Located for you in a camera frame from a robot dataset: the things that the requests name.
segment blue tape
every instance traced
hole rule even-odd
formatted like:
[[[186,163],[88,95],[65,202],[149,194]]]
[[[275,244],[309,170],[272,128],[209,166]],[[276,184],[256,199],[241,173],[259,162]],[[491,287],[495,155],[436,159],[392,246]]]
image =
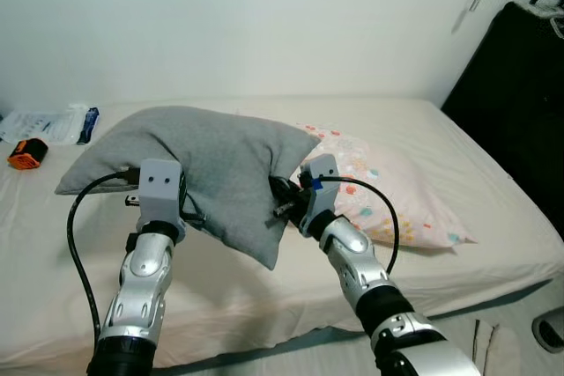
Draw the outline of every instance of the blue tape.
[[[321,185],[321,181],[319,181],[319,178],[311,180],[311,186],[314,189],[322,189],[323,188],[323,185]]]

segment white bed sheet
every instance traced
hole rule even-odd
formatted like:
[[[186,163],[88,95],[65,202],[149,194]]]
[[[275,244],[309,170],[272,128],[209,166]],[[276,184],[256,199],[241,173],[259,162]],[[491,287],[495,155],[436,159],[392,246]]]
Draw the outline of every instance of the white bed sheet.
[[[162,104],[322,124],[411,157],[479,241],[441,252],[402,248],[393,277],[422,313],[472,306],[564,271],[564,243],[544,215],[431,103],[253,98],[116,105],[100,109],[94,139],[124,116]],[[6,157],[11,148],[1,143],[0,156]],[[53,195],[60,177],[84,148],[53,147],[38,170],[0,166],[2,374],[21,366],[37,374],[78,374],[92,354],[88,306],[66,247],[65,222],[73,198]],[[88,198],[76,222],[78,251],[102,318],[117,288],[127,234],[137,221],[138,210],[125,208],[123,198],[123,194]],[[387,263],[390,249],[379,247],[378,256]],[[361,330],[337,276],[313,240],[286,230],[278,265],[270,272],[191,231],[175,249],[174,281],[167,293],[155,365],[271,347],[328,326]]]

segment white paper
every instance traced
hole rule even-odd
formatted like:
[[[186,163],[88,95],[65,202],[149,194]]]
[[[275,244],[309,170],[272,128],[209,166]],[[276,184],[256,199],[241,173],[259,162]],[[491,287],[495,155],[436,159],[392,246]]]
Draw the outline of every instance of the white paper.
[[[0,122],[0,138],[10,144],[29,138],[48,144],[76,144],[87,111],[87,107],[62,112],[13,111]]]

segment white wall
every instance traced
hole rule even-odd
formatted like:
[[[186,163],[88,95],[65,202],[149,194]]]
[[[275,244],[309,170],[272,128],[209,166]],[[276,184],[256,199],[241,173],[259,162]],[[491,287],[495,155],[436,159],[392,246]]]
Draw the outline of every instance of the white wall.
[[[0,110],[185,96],[447,97],[506,0],[0,0]]]

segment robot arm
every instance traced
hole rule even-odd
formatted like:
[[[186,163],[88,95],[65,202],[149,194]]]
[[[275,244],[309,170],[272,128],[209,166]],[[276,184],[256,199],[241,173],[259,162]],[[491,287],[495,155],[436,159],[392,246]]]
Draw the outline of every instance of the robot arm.
[[[375,257],[370,239],[346,217],[337,217],[338,182],[331,155],[312,159],[301,168],[299,189],[290,181],[271,179],[282,205],[275,216],[287,216],[305,237],[313,237],[337,271],[341,289],[371,339],[376,365],[384,376],[479,376],[462,351],[412,305],[390,280]]]
[[[178,162],[147,159],[141,165],[137,233],[130,235],[120,272],[120,288],[101,328],[90,376],[149,376],[165,314],[165,292],[172,279],[172,256],[184,238],[185,198]]]

